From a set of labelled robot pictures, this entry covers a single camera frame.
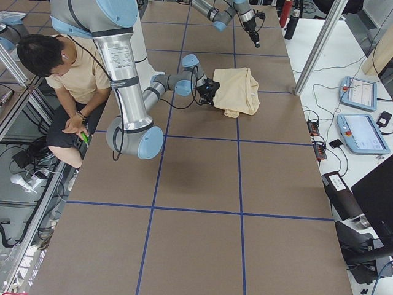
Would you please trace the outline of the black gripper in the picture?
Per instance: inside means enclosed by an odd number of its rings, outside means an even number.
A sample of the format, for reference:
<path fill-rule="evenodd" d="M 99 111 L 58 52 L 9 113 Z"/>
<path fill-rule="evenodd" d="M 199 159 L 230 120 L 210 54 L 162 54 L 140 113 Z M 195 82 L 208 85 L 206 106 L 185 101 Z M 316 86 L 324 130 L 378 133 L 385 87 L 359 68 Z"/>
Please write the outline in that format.
<path fill-rule="evenodd" d="M 248 20 L 244 22 L 244 30 L 247 32 L 251 41 L 254 43 L 256 48 L 260 47 L 260 37 L 259 34 L 255 30 L 256 22 L 255 20 Z"/>
<path fill-rule="evenodd" d="M 196 88 L 198 94 L 200 95 L 198 104 L 208 104 L 210 106 L 214 106 L 214 97 L 220 88 L 220 83 L 210 78 L 205 78 L 203 81 L 204 84 Z"/>

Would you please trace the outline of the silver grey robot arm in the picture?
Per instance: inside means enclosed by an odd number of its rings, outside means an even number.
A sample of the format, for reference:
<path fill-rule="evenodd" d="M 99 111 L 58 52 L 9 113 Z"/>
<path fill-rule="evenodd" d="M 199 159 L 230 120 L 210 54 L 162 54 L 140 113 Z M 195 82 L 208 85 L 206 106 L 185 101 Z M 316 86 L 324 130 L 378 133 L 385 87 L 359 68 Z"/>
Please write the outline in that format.
<path fill-rule="evenodd" d="M 143 89 L 134 60 L 131 37 L 139 20 L 136 1 L 51 1 L 52 26 L 59 33 L 92 39 L 118 101 L 120 115 L 107 129 L 110 148 L 118 154 L 152 159 L 164 140 L 160 127 L 148 115 L 168 90 L 180 96 L 193 91 L 200 103 L 213 104 L 220 84 L 206 77 L 194 54 L 182 59 L 180 74 L 157 74 Z"/>
<path fill-rule="evenodd" d="M 243 30 L 247 32 L 255 47 L 260 47 L 256 19 L 264 20 L 265 13 L 252 9 L 249 1 L 228 1 L 227 8 L 223 11 L 203 0 L 185 1 L 185 3 L 204 15 L 218 31 L 223 31 L 237 15 Z"/>

